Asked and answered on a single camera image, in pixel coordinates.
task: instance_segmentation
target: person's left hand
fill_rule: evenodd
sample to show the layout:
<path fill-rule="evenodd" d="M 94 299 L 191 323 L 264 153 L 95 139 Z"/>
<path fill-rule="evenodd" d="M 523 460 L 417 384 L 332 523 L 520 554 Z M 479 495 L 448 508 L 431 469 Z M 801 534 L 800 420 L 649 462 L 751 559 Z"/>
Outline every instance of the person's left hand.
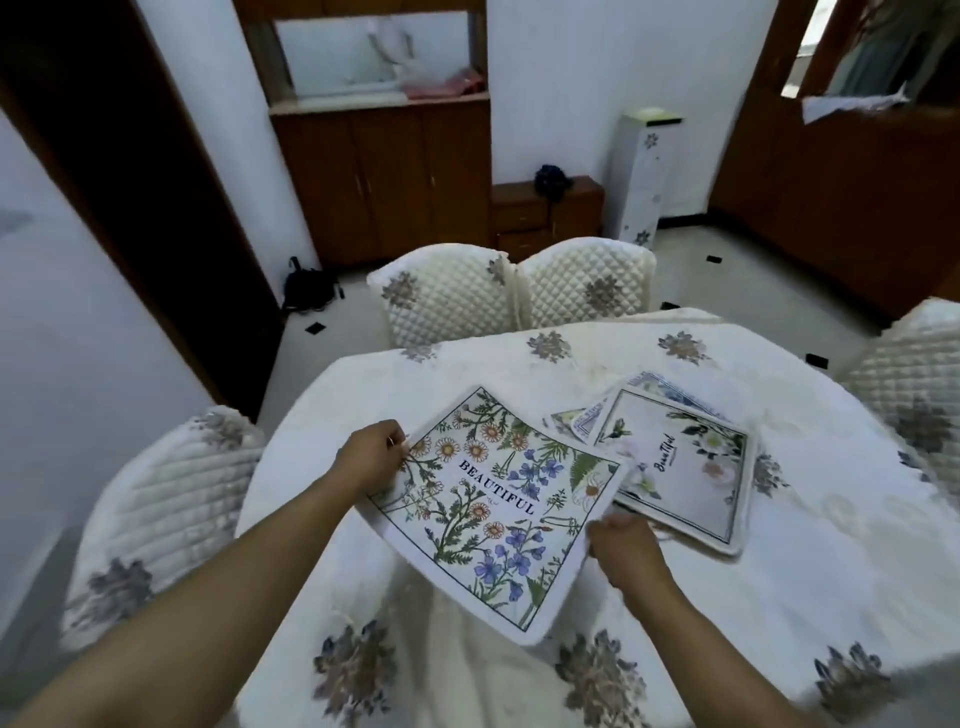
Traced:
<path fill-rule="evenodd" d="M 337 450 L 329 474 L 342 480 L 355 499 L 379 493 L 390 486 L 407 454 L 405 438 L 396 420 L 358 429 Z"/>

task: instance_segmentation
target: person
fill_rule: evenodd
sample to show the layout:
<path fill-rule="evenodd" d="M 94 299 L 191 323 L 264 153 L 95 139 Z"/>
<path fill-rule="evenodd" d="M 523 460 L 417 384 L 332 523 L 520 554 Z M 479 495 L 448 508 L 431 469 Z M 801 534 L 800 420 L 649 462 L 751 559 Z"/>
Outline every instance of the person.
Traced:
<path fill-rule="evenodd" d="M 228 711 L 360 498 L 406 453 L 393 420 L 350 435 L 330 470 L 217 556 L 110 630 L 37 695 L 15 728 L 208 728 Z M 624 595 L 699 728 L 810 726 L 684 597 L 646 520 L 588 525 L 591 555 Z"/>

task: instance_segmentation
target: table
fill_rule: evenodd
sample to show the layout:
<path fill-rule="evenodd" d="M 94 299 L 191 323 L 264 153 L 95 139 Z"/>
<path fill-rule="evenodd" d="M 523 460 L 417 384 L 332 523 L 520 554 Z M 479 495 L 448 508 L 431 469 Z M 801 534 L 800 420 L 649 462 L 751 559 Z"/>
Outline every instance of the table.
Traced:
<path fill-rule="evenodd" d="M 844 675 L 860 675 L 882 702 L 881 674 L 960 652 L 960 520 L 937 486 L 827 376 L 694 309 L 341 359 L 276 431 L 238 533 L 323 473 L 358 427 L 395 417 L 410 431 L 471 384 L 543 415 L 591 403 L 644 369 L 762 439 L 742 556 L 662 546 L 690 600 L 780 690 L 819 700 L 819 680 L 836 706 Z M 345 670 L 364 660 L 372 672 L 351 678 Z M 605 668 L 606 700 L 585 677 L 591 661 Z M 355 512 L 238 708 L 250 728 L 349 725 L 351 711 L 364 715 L 361 726 L 689 721 L 653 646 L 592 560 L 548 638 L 524 650 L 435 592 Z"/>

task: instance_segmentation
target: quilted chair cover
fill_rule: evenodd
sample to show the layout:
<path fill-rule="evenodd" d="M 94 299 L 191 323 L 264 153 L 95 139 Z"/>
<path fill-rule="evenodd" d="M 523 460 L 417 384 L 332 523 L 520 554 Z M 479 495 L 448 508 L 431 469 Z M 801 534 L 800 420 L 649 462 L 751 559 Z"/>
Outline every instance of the quilted chair cover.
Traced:
<path fill-rule="evenodd" d="M 939 485 L 960 500 L 960 303 L 927 299 L 837 380 L 915 448 Z"/>
<path fill-rule="evenodd" d="M 523 328 L 545 328 L 644 313 L 657 259 L 646 248 L 576 237 L 517 267 Z"/>
<path fill-rule="evenodd" d="M 507 254 L 459 243 L 419 248 L 367 276 L 396 347 L 516 331 Z"/>
<path fill-rule="evenodd" d="M 84 527 L 60 645 L 93 644 L 229 544 L 265 445 L 246 417 L 216 406 L 125 465 Z"/>

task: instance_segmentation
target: black bag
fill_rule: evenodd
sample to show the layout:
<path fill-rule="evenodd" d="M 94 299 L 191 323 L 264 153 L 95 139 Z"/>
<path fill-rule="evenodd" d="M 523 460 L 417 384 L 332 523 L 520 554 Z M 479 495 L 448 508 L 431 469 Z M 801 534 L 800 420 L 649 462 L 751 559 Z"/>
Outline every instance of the black bag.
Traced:
<path fill-rule="evenodd" d="M 344 289 L 332 273 L 313 268 L 303 270 L 295 256 L 290 258 L 290 264 L 294 272 L 283 285 L 284 311 L 322 311 L 336 298 L 337 290 L 340 298 L 344 297 Z"/>
<path fill-rule="evenodd" d="M 573 186 L 573 180 L 564 174 L 564 170 L 553 164 L 544 164 L 534 177 L 534 189 L 541 197 L 551 203 L 558 203 L 564 198 L 566 190 Z"/>

